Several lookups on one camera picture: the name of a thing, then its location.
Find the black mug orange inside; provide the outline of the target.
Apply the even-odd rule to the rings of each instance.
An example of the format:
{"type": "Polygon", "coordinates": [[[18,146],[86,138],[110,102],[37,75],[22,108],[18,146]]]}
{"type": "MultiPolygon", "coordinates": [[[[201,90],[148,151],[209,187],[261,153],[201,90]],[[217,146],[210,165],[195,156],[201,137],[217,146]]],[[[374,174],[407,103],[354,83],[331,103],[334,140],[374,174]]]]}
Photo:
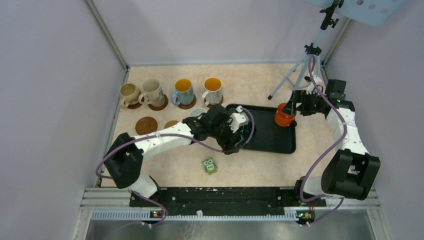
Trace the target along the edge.
{"type": "Polygon", "coordinates": [[[288,113],[284,112],[283,109],[286,105],[286,102],[279,104],[274,115],[274,121],[280,127],[289,127],[297,114],[296,110],[293,113],[290,110],[288,113]]]}

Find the tall cream patterned mug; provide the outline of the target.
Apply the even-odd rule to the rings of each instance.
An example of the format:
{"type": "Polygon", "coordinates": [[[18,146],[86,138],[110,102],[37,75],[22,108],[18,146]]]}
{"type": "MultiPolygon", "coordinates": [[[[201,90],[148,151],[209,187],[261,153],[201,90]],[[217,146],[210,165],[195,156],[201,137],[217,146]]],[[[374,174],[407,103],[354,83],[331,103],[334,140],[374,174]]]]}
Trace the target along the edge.
{"type": "Polygon", "coordinates": [[[138,102],[148,104],[153,107],[161,107],[165,104],[165,95],[161,83],[156,78],[149,78],[141,85],[142,93],[138,97],[138,102]]]}

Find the plain white mug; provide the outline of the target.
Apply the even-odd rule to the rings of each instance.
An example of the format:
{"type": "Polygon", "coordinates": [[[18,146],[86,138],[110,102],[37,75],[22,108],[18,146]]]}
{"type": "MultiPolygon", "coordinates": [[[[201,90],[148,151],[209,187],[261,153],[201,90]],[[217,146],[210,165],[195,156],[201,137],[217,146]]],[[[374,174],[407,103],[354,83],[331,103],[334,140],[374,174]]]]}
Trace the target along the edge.
{"type": "Polygon", "coordinates": [[[205,114],[205,113],[207,113],[207,110],[206,109],[201,108],[201,107],[198,107],[198,108],[194,108],[190,112],[189,116],[190,117],[193,117],[193,118],[200,118],[202,116],[202,114],[205,114]]]}

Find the beige round mug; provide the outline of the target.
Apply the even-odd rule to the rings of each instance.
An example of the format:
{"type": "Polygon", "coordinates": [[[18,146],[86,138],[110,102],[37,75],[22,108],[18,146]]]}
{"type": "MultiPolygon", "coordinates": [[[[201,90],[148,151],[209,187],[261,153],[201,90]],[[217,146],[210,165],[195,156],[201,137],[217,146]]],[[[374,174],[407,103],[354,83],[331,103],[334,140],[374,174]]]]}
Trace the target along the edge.
{"type": "Polygon", "coordinates": [[[122,85],[119,89],[119,94],[121,97],[120,107],[123,109],[127,108],[128,105],[140,103],[139,97],[141,95],[141,90],[133,83],[122,85]]]}

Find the black serving tray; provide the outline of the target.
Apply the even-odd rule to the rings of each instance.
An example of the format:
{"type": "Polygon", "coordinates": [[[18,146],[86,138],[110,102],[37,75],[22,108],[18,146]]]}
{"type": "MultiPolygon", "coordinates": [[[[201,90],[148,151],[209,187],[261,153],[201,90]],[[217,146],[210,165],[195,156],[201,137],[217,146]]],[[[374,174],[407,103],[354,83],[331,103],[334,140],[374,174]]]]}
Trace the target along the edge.
{"type": "Polygon", "coordinates": [[[236,145],[231,145],[225,152],[236,153],[239,149],[261,151],[278,154],[292,154],[297,148],[296,126],[294,121],[288,127],[281,127],[275,123],[275,107],[243,104],[254,119],[254,131],[248,144],[242,145],[242,138],[236,145]]]}

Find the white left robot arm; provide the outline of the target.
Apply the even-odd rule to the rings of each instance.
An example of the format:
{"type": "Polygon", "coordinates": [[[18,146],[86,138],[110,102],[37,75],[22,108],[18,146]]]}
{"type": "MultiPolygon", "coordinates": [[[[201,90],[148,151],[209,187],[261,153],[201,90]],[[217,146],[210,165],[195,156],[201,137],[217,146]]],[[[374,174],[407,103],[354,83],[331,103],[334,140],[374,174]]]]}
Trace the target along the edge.
{"type": "Polygon", "coordinates": [[[100,168],[105,166],[109,173],[106,178],[118,189],[138,193],[147,206],[154,207],[161,194],[156,182],[141,173],[145,159],[194,143],[226,155],[237,153],[253,136],[253,130],[247,138],[242,136],[242,129],[248,124],[254,125],[255,120],[246,108],[239,105],[227,110],[216,104],[207,112],[189,116],[160,131],[136,136],[122,133],[96,167],[96,175],[102,178],[100,168]]]}

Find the blue mug yellow inside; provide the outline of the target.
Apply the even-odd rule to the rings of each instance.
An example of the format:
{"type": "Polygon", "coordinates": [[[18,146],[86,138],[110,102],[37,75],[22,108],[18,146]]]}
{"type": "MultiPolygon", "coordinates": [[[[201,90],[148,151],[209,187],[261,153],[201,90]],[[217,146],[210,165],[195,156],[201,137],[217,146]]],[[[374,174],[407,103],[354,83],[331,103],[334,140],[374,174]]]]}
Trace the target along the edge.
{"type": "Polygon", "coordinates": [[[180,79],[175,83],[175,92],[171,96],[171,103],[174,106],[188,106],[195,100],[193,85],[188,79],[180,79]]]}

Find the dark green mug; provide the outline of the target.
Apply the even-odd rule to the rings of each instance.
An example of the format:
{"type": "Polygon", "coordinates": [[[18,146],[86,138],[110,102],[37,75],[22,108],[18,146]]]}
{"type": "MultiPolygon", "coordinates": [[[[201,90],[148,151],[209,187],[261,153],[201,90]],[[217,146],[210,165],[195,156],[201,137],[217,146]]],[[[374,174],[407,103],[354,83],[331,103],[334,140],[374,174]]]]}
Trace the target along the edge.
{"type": "Polygon", "coordinates": [[[249,122],[247,125],[242,126],[240,130],[241,135],[241,145],[247,145],[249,141],[251,140],[251,133],[252,133],[252,123],[249,122]]]}

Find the white mug yellow inside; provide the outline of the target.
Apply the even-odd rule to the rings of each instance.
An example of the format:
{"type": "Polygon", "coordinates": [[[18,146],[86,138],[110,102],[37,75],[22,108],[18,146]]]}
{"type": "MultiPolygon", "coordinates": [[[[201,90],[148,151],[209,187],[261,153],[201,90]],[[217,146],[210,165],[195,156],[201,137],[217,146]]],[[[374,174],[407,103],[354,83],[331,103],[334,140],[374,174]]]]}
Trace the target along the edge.
{"type": "Polygon", "coordinates": [[[205,106],[216,104],[223,97],[222,82],[216,77],[210,77],[203,84],[205,92],[201,96],[201,101],[205,106]]]}

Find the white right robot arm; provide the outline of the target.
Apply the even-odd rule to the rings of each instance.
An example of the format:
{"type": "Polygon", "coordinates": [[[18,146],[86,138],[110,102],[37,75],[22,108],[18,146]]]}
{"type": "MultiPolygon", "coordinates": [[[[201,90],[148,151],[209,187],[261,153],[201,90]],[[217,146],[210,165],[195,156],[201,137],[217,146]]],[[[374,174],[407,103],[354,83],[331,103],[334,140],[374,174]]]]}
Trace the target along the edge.
{"type": "Polygon", "coordinates": [[[323,114],[332,130],[334,144],[312,164],[296,182],[293,200],[307,206],[318,198],[339,196],[365,200],[381,166],[364,146],[356,125],[354,103],[346,100],[346,81],[330,79],[325,91],[317,75],[305,77],[305,90],[295,90],[284,113],[297,111],[303,116],[323,114]]]}

